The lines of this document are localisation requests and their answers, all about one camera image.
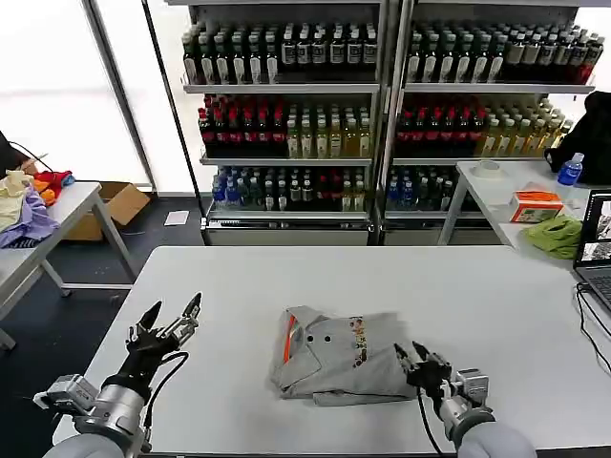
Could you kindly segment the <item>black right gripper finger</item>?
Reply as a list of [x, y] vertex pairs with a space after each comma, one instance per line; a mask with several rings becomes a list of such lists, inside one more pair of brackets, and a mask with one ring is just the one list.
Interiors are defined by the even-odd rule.
[[417, 370], [417, 352], [412, 346], [402, 346], [399, 343], [393, 344], [397, 359], [406, 377], [409, 378]]
[[417, 354], [417, 358], [414, 362], [415, 365], [421, 366], [437, 364], [435, 354], [433, 352], [430, 352], [430, 350], [426, 346], [421, 343], [418, 343], [417, 341], [413, 341], [412, 346], [415, 353]]

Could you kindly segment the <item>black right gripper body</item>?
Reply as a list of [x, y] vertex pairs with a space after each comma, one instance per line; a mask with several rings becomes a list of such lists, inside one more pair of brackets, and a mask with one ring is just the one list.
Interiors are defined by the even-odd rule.
[[443, 385], [450, 381], [452, 365], [439, 354], [429, 354], [418, 363], [410, 363], [407, 369], [407, 383], [421, 388], [431, 399], [444, 397]]

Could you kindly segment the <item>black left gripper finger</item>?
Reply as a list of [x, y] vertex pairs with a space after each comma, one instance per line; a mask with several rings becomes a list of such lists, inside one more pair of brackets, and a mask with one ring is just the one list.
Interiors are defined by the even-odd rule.
[[196, 332], [199, 326], [198, 317], [201, 311], [202, 293], [198, 292], [173, 322], [165, 326], [158, 337], [164, 342], [184, 345]]
[[161, 306], [162, 301], [157, 301], [142, 315], [136, 324], [129, 327], [126, 339], [127, 344], [136, 343], [153, 332]]

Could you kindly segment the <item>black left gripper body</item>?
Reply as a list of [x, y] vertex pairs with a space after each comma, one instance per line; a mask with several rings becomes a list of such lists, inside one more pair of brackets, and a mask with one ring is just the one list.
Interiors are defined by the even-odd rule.
[[102, 384], [123, 386], [138, 395], [151, 394], [151, 382], [161, 366], [162, 359], [175, 351], [175, 337], [160, 337], [145, 332], [126, 345], [128, 356], [119, 371]]

